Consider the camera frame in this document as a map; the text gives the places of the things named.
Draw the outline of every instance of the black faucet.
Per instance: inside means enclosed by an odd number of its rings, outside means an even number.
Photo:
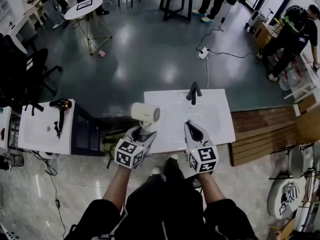
[[[192,83],[192,86],[190,88],[190,91],[188,92],[186,99],[188,101],[191,101],[192,105],[196,105],[196,95],[198,95],[199,97],[202,96],[201,90],[199,89],[198,83],[196,81],[194,81]]]

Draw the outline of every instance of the hair dryer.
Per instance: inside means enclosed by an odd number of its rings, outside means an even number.
[[[59,127],[57,127],[57,122],[54,123],[54,129],[56,130],[57,136],[60,139],[60,136],[62,134],[62,128],[64,126],[65,111],[72,108],[72,102],[66,98],[60,98],[56,101],[51,101],[49,103],[49,106],[60,110]]]

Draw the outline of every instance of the black table frame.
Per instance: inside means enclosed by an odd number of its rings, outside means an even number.
[[[188,5],[188,16],[184,16],[181,14],[178,14],[178,12],[183,11],[183,9],[185,8],[185,0],[182,0],[181,2],[181,8],[178,10],[170,10],[169,6],[170,6],[170,2],[171,0],[166,0],[166,5],[164,7],[164,2],[165,0],[161,0],[160,2],[160,6],[159,9],[164,11],[164,16],[163,16],[163,21],[165,22],[168,19],[171,19],[173,17],[177,17],[180,19],[183,19],[185,21],[191,21],[191,13],[192,13],[192,2],[193,0],[189,0],[189,5]]]

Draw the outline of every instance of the black and white marker cube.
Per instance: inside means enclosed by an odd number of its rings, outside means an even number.
[[[115,147],[114,155],[117,164],[132,169],[143,160],[144,147],[121,138]]]
[[[205,146],[186,150],[189,164],[197,174],[214,171],[219,156],[217,146]]]

